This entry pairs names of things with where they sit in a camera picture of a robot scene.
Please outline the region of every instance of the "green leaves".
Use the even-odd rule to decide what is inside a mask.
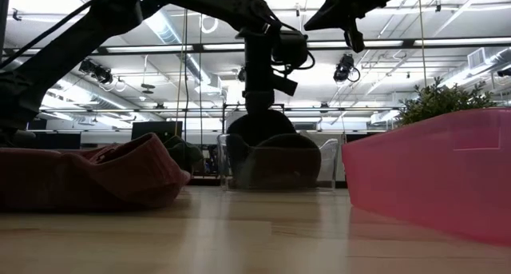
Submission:
[[[485,82],[478,83],[475,88],[467,92],[454,86],[440,87],[442,79],[436,77],[433,85],[420,89],[415,86],[415,92],[418,99],[407,99],[400,101],[404,105],[401,112],[401,124],[409,125],[428,118],[436,117],[445,113],[451,113],[459,110],[482,109],[494,107],[496,104],[491,101],[491,93],[486,92],[480,95]]]

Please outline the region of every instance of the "table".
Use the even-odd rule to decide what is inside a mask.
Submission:
[[[346,190],[187,187],[155,211],[0,214],[0,273],[509,274],[511,249],[352,208]]]

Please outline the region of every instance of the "red fabric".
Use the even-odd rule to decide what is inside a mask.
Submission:
[[[351,203],[511,245],[511,110],[450,113],[343,146]]]
[[[191,178],[154,134],[92,151],[0,149],[0,167],[2,210],[158,208]]]

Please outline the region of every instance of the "ceiling light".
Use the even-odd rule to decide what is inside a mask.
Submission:
[[[348,47],[346,42],[308,42],[307,46],[312,49],[333,48],[333,47]]]
[[[98,105],[99,102],[97,101],[70,101],[70,104],[74,105]]]
[[[339,111],[339,108],[291,108],[291,111],[302,111],[302,112],[319,112],[319,111]]]
[[[229,43],[217,45],[204,45],[204,50],[244,50],[245,44],[243,43]]]
[[[123,113],[123,112],[135,112],[135,109],[99,109],[96,110],[97,113]]]
[[[385,111],[392,110],[392,107],[348,107],[346,111]]]
[[[55,97],[51,97],[49,95],[45,95],[42,98],[42,105],[50,107],[50,108],[54,108],[54,109],[56,109],[56,108],[68,108],[68,109],[77,108],[77,109],[80,109],[78,106],[70,104],[66,101],[62,101]]]
[[[44,113],[85,113],[86,109],[48,109]]]
[[[291,122],[302,122],[302,123],[317,123],[319,122],[320,117],[289,117]]]
[[[450,45],[481,45],[490,43],[511,43],[511,38],[452,38],[452,39],[426,39],[425,46],[450,46]],[[422,41],[417,40],[416,46],[422,46]]]
[[[403,41],[365,41],[366,47],[402,46]]]
[[[115,118],[111,117],[98,117],[97,120],[105,125],[110,125],[117,128],[132,128],[133,126],[129,123],[126,123],[124,121],[117,120]]]
[[[67,121],[73,121],[73,118],[71,116],[63,114],[63,113],[45,113],[45,114],[49,115],[51,117],[56,117],[56,118],[67,120]]]
[[[192,46],[114,46],[107,47],[106,50],[111,54],[125,54],[125,53],[160,53],[160,52],[174,52],[174,51],[191,51]]]
[[[23,54],[37,54],[39,52],[39,50],[41,50],[41,49],[30,49],[30,50],[26,50]]]
[[[216,88],[213,86],[209,86],[209,85],[201,85],[201,86],[197,86],[195,88],[195,91],[197,93],[214,94],[214,93],[221,93],[222,89]]]

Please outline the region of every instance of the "pink plastic bin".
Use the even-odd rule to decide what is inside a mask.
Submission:
[[[343,146],[351,203],[511,246],[511,109],[449,113]]]

